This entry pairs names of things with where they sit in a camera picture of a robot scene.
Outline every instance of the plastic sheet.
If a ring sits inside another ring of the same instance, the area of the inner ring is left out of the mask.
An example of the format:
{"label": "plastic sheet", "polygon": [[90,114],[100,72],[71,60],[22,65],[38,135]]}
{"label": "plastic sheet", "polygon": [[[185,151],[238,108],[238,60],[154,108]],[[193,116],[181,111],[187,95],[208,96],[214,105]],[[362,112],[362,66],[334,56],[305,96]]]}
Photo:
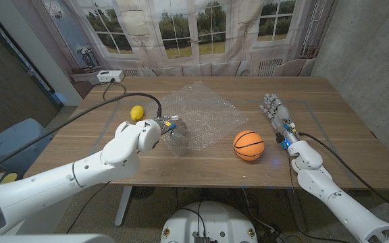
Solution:
{"label": "plastic sheet", "polygon": [[[212,91],[202,81],[160,99],[163,115],[178,115],[187,125],[186,141],[175,141],[169,134],[162,136],[171,152],[180,157],[215,144],[238,126],[249,122],[229,101]],[[155,102],[145,108],[148,119],[157,110]]]}

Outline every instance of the lemon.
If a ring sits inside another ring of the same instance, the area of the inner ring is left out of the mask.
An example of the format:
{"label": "lemon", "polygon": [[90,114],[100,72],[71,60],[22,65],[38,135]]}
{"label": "lemon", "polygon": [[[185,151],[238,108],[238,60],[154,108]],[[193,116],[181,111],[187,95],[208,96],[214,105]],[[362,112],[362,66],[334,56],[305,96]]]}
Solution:
{"label": "lemon", "polygon": [[130,115],[132,116],[133,120],[137,120],[142,118],[143,116],[143,108],[140,105],[136,105],[132,108]]}

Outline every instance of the power strip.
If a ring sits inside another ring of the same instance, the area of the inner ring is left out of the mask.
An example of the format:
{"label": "power strip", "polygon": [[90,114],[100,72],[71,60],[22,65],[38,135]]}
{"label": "power strip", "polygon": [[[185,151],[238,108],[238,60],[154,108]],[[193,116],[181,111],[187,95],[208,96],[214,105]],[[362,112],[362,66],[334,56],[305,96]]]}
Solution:
{"label": "power strip", "polygon": [[97,74],[97,78],[99,82],[111,82],[112,78],[115,79],[114,82],[121,82],[124,79],[124,74],[121,70],[103,70]]}

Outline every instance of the blue chair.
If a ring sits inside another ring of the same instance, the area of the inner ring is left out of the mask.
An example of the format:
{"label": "blue chair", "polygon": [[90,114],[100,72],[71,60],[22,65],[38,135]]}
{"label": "blue chair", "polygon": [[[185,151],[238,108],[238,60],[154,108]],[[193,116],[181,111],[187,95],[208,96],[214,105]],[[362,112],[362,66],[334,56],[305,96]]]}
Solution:
{"label": "blue chair", "polygon": [[[6,129],[0,133],[0,159],[45,133],[44,127],[32,118]],[[6,171],[16,172],[22,177],[50,141],[51,136],[49,135],[14,155],[0,166]]]}

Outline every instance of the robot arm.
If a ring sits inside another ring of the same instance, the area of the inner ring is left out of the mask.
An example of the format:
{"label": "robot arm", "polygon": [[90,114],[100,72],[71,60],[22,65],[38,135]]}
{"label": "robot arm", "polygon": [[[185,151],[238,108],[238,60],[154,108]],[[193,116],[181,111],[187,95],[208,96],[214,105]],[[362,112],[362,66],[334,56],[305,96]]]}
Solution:
{"label": "robot arm", "polygon": [[300,186],[321,200],[359,242],[389,242],[389,223],[378,219],[334,183],[322,165],[321,155],[299,138],[288,108],[276,95],[265,94],[264,99],[266,107],[260,108],[278,132],[277,141],[289,156],[295,157],[291,165],[298,173]]}
{"label": "robot arm", "polygon": [[95,184],[127,178],[139,169],[136,150],[149,152],[159,142],[160,119],[118,126],[102,151],[23,180],[0,185],[0,235],[27,216]]}

